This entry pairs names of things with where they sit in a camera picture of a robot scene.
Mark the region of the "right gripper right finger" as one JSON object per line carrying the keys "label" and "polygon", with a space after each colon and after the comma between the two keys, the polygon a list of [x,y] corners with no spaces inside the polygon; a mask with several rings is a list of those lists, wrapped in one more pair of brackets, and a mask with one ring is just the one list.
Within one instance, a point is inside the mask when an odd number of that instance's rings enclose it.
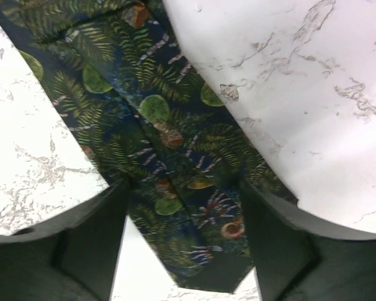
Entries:
{"label": "right gripper right finger", "polygon": [[261,300],[376,300],[376,233],[239,185]]}

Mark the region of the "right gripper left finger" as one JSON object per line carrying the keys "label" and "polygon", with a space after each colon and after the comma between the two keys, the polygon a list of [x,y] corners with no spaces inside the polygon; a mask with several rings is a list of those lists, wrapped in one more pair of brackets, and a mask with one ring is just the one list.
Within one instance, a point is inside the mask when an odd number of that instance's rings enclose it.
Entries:
{"label": "right gripper left finger", "polygon": [[53,218],[0,235],[0,300],[109,300],[129,194],[123,179]]}

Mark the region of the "dark green leaf-patterned tie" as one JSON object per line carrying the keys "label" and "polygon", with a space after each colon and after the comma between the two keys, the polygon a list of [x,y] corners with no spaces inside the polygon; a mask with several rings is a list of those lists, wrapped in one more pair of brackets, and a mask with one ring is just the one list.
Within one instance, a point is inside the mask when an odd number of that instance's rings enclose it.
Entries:
{"label": "dark green leaf-patterned tie", "polygon": [[177,44],[162,1],[0,1],[0,25],[183,288],[231,293],[252,270],[248,180],[292,204]]}

